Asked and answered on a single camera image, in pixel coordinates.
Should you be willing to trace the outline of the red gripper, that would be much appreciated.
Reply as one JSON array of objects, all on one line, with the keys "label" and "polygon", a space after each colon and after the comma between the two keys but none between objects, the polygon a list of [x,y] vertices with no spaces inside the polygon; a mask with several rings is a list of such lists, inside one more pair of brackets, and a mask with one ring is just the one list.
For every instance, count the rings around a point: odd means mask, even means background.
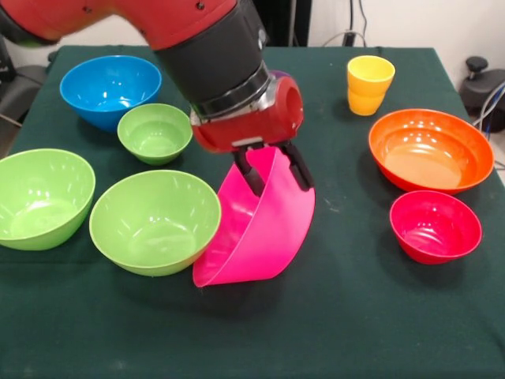
[{"label": "red gripper", "polygon": [[263,194],[264,180],[249,164],[246,149],[240,148],[252,144],[282,142],[281,151],[288,157],[290,171],[300,189],[309,191],[314,187],[312,174],[300,151],[289,141],[297,135],[303,120],[301,93],[292,77],[275,78],[259,99],[232,114],[206,119],[195,111],[190,112],[196,141],[210,152],[233,152],[235,166],[257,197]]}]

